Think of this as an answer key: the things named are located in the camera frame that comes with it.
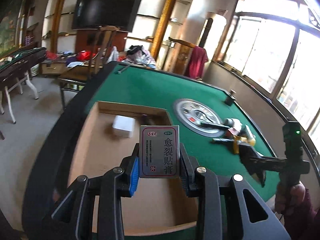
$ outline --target hanging clothes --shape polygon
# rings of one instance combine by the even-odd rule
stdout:
[[[208,62],[207,52],[204,48],[196,46],[191,54],[189,64],[184,76],[190,78],[201,78],[204,69],[204,63]]]

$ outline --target green felt tabletop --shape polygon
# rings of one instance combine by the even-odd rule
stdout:
[[[41,48],[34,48],[34,49],[27,49],[19,52],[13,52],[12,54],[9,55],[10,57],[13,57],[12,61],[6,61],[2,66],[0,66],[0,70],[7,67],[9,64],[13,64],[14,62],[20,60],[21,57],[26,56],[38,49],[41,49]]]
[[[279,182],[278,174],[267,171],[266,185],[261,187],[240,163],[239,156],[232,154],[225,145],[210,143],[211,139],[199,135],[185,127],[175,116],[173,102],[180,98],[199,101],[213,109],[221,119],[237,118],[247,124],[256,135],[255,149],[265,156],[271,156],[267,145],[258,136],[258,132],[246,115],[235,104],[224,103],[226,95],[223,91],[205,86],[199,82],[167,75],[158,71],[130,67],[122,74],[115,71],[123,66],[118,65],[100,86],[88,105],[88,109],[96,101],[110,101],[134,105],[152,106],[167,109],[174,125],[179,125],[180,142],[189,155],[198,159],[201,166],[209,168],[217,175],[229,176],[241,174],[257,191],[264,201],[270,199]]]

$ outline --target window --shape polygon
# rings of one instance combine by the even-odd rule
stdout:
[[[319,48],[320,23],[307,5],[239,0],[218,59],[294,117],[320,151]]]
[[[306,130],[320,108],[320,38],[300,30],[292,70],[278,101]]]
[[[240,17],[235,35],[226,52],[224,62],[236,68],[240,72],[251,53],[253,44],[257,38],[261,18]]]
[[[262,20],[242,74],[271,93],[287,61],[294,33],[292,25]]]
[[[295,27],[257,17],[241,17],[225,62],[271,93],[290,52]]]
[[[298,3],[289,0],[244,0],[242,11],[298,19]]]

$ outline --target flat-screen tv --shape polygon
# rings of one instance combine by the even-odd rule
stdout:
[[[117,26],[132,32],[141,0],[77,0],[72,29]]]

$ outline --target white foam block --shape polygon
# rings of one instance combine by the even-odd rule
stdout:
[[[113,133],[117,136],[131,138],[135,121],[134,118],[117,115],[112,124]]]

